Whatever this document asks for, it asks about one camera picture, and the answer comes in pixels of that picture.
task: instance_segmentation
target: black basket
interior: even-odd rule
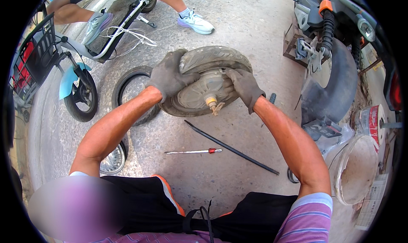
[[[58,59],[54,13],[46,16],[23,41],[17,52],[9,84],[25,103],[47,78]]]

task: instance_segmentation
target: work glove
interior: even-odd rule
[[[154,86],[161,92],[163,98],[160,103],[165,102],[180,92],[184,87],[200,79],[200,74],[183,75],[180,73],[180,59],[188,50],[178,49],[174,52],[168,52],[164,59],[152,70],[150,81],[146,87]]]
[[[222,75],[222,78],[224,79],[224,88],[228,88],[228,79],[231,79],[235,92],[238,93],[239,97],[247,106],[249,114],[252,114],[253,107],[258,98],[261,95],[266,97],[265,92],[259,88],[251,72],[241,69],[233,70],[227,68],[225,70],[225,75]]]

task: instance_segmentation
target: forearm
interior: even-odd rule
[[[149,86],[137,97],[115,108],[96,122],[79,144],[70,173],[82,171],[84,168],[91,171],[82,171],[87,174],[99,171],[99,167],[93,167],[99,166],[100,161],[118,146],[137,119],[161,99],[160,91]]]
[[[289,168],[300,180],[299,196],[316,191],[331,194],[329,170],[310,136],[263,96],[253,110],[268,127]]]

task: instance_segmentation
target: screwdriver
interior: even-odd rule
[[[276,100],[276,93],[271,94],[271,97],[269,98],[269,102],[274,104]]]
[[[221,152],[222,149],[210,148],[208,150],[199,150],[199,151],[179,151],[179,152],[165,152],[165,154],[194,154],[194,153],[210,153]]]

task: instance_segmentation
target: sneaker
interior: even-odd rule
[[[82,44],[85,46],[92,43],[113,19],[112,13],[104,12],[101,14],[101,16],[97,16],[94,19],[91,18],[92,20],[89,20],[88,30],[86,31],[84,41],[82,41]]]
[[[166,179],[164,179],[162,176],[154,174],[151,175],[150,177],[158,177],[163,184],[163,191],[166,197],[171,201],[171,203],[176,207],[177,209],[177,214],[186,216],[186,213],[184,212],[184,209],[176,202],[176,200],[173,198],[173,194],[171,193],[171,187],[167,183]]]
[[[212,24],[202,19],[202,16],[190,11],[190,15],[184,18],[179,17],[177,23],[182,27],[192,28],[199,34],[211,34],[215,28]]]

